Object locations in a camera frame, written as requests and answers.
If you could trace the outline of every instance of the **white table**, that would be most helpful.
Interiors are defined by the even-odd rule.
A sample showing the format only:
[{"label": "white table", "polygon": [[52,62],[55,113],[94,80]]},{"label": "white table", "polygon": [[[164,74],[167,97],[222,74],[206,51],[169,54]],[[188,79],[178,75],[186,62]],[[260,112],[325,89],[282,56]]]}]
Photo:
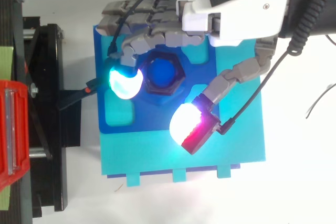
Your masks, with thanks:
[{"label": "white table", "polygon": [[[92,26],[110,1],[26,0],[24,16],[65,31],[66,89],[95,77]],[[275,59],[288,42],[279,40]],[[127,188],[125,178],[101,176],[97,97],[84,99],[81,147],[67,149],[68,207],[43,208],[34,224],[336,223],[336,89],[304,117],[336,82],[335,66],[336,47],[323,36],[280,65],[262,91],[267,161],[242,164],[230,179],[215,171],[187,173],[179,184],[169,174],[142,176],[140,187]]]}]

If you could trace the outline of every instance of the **black cable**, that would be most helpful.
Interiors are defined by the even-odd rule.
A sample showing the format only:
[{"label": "black cable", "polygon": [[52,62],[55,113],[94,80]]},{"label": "black cable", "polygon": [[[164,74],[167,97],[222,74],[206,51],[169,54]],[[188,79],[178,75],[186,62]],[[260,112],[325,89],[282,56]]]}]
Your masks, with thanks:
[{"label": "black cable", "polygon": [[257,90],[253,93],[253,95],[248,99],[248,101],[244,104],[244,106],[234,115],[232,120],[236,120],[246,109],[247,107],[253,102],[253,100],[257,97],[259,92],[262,90],[262,88],[266,85],[267,81],[269,78],[271,78],[272,74],[275,72],[275,70],[278,68],[280,63],[285,59],[285,57],[288,55],[288,52],[286,51],[279,59],[278,61],[274,64],[272,69],[268,72],[260,86],[257,88]]},{"label": "black cable", "polygon": [[110,47],[108,49],[108,56],[110,54],[117,51],[117,38],[119,37],[120,31],[122,29],[122,26],[125,24],[126,19],[135,11],[135,9],[138,7],[138,5],[141,4],[141,2],[144,0],[137,0],[135,4],[125,13],[125,15],[121,18],[119,25],[114,33],[113,41],[110,44]]},{"label": "black cable", "polygon": [[75,104],[76,102],[82,100],[85,97],[88,97],[90,95],[93,95],[97,93],[97,89],[105,84],[106,79],[105,78],[94,78],[91,81],[88,81],[86,83],[86,88],[82,90],[78,90],[75,93],[69,95],[68,97],[63,98],[60,100],[57,104],[57,108],[61,111],[66,109],[67,107]]},{"label": "black cable", "polygon": [[334,46],[336,46],[336,42],[335,41],[333,41],[332,40],[332,38],[330,38],[330,36],[329,35],[326,35],[326,38],[331,42],[331,43],[333,43],[334,44]]},{"label": "black cable", "polygon": [[328,92],[329,92],[332,88],[334,88],[334,87],[336,87],[336,84],[334,84],[334,85],[328,87],[328,88],[325,90],[325,92],[323,92],[323,94],[320,95],[320,97],[318,97],[318,99],[317,99],[317,100],[313,103],[313,105],[310,107],[310,110],[309,110],[308,115],[306,116],[306,119],[308,119],[308,117],[310,116],[311,112],[312,112],[313,109],[315,108],[316,104],[322,99],[322,97],[323,97],[326,93],[328,93]]},{"label": "black cable", "polygon": [[58,105],[57,108],[61,111],[66,109],[67,107],[70,107],[71,105],[75,104],[76,102],[79,102],[85,97],[88,97],[90,95],[93,95],[97,93],[96,90],[90,90],[88,88],[78,90],[75,93],[69,95],[68,97],[62,99]]}]

